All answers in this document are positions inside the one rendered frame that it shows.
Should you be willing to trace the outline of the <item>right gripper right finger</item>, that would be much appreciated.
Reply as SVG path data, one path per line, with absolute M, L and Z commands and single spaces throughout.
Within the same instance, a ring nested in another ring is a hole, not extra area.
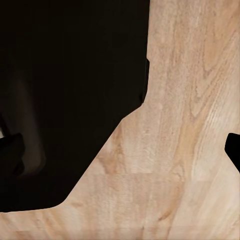
M 224 150 L 240 172 L 240 134 L 229 133 Z

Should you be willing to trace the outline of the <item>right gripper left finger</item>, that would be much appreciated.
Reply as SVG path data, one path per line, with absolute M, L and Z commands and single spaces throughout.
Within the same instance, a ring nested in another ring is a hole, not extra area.
M 21 133 L 0 138 L 0 192 L 26 151 Z

